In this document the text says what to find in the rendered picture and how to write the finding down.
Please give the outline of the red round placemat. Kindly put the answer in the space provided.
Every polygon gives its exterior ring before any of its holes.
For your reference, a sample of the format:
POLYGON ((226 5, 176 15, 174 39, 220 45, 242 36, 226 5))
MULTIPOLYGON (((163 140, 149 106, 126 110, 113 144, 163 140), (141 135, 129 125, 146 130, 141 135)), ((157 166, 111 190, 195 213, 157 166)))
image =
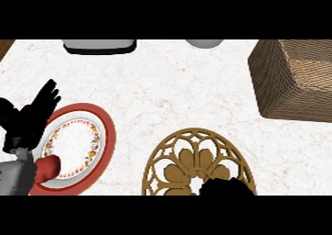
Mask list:
POLYGON ((115 133, 115 126, 111 119, 111 116, 108 114, 108 111, 99 107, 98 105, 89 104, 89 103, 77 103, 73 105, 68 105, 58 109, 49 118, 48 126, 64 114, 74 112, 74 111, 89 111, 92 112, 104 121, 105 127, 107 127, 107 148, 104 150, 102 158, 99 160, 99 163, 95 166, 95 169, 92 170, 92 173, 89 176, 83 179, 80 183, 76 183, 73 186, 68 186, 61 189, 51 189, 45 187, 42 184, 34 184, 34 187, 30 191, 30 194, 33 196, 68 196, 68 195, 80 195, 96 183, 99 177, 102 176, 108 164, 111 161, 114 148, 115 148, 115 142, 117 142, 117 133, 115 133))

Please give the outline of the gold openwork round placemat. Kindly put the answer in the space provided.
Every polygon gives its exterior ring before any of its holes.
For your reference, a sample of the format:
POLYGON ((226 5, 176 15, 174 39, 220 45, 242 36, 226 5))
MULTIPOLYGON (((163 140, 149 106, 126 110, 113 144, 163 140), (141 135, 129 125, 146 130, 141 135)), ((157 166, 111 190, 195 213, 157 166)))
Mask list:
POLYGON ((145 196, 200 196, 210 179, 236 178, 257 194, 247 160, 233 143, 208 129, 189 128, 158 144, 143 172, 145 196))

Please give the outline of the grey and black appliance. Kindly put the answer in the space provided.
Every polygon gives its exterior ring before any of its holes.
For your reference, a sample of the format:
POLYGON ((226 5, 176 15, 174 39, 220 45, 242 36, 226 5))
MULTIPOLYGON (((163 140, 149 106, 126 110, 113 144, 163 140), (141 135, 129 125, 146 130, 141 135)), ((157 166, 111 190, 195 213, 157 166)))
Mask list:
POLYGON ((135 51, 135 39, 65 39, 64 48, 71 54, 114 55, 135 51))

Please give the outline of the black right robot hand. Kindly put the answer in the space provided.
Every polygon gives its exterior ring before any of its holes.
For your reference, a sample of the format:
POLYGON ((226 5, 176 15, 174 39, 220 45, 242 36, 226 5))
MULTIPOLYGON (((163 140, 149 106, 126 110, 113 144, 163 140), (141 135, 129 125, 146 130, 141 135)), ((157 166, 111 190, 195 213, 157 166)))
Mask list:
POLYGON ((238 179, 208 179, 200 189, 202 196, 253 196, 254 192, 248 185, 238 179))

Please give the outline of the white floral plate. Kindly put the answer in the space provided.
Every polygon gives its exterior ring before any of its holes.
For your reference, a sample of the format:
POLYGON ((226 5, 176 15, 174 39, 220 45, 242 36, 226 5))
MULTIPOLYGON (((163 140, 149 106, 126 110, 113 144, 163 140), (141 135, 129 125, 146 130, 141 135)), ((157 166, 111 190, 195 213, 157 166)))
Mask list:
POLYGON ((80 183, 99 163, 105 148, 107 127, 92 112, 74 111, 56 117, 33 154, 36 159, 55 154, 61 159, 61 172, 42 185, 61 189, 80 183))

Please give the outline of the brown wicker basket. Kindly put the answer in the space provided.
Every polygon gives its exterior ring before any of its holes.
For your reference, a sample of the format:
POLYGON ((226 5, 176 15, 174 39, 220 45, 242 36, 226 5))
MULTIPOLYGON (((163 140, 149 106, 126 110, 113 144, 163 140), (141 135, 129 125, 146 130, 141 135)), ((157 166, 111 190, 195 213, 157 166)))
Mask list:
POLYGON ((332 39, 261 39, 248 65, 260 115, 332 123, 332 39))

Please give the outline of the grey round object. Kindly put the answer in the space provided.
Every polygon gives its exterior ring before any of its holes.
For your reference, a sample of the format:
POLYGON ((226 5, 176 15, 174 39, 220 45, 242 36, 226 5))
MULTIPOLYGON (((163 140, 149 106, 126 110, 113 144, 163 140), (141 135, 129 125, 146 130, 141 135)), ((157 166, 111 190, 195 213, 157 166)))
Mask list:
POLYGON ((222 43, 222 39, 188 39, 189 44, 200 49, 213 49, 222 43))

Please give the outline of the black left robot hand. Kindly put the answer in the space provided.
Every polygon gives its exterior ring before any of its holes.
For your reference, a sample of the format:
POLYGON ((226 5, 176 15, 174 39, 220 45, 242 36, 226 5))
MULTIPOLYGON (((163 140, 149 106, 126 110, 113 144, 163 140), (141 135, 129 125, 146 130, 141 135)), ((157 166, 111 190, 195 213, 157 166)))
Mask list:
POLYGON ((37 148, 48 120, 61 100, 56 85, 58 83, 51 79, 33 103, 23 109, 0 97, 0 126, 8 132, 3 152, 14 154, 20 148, 27 148, 30 151, 37 148))

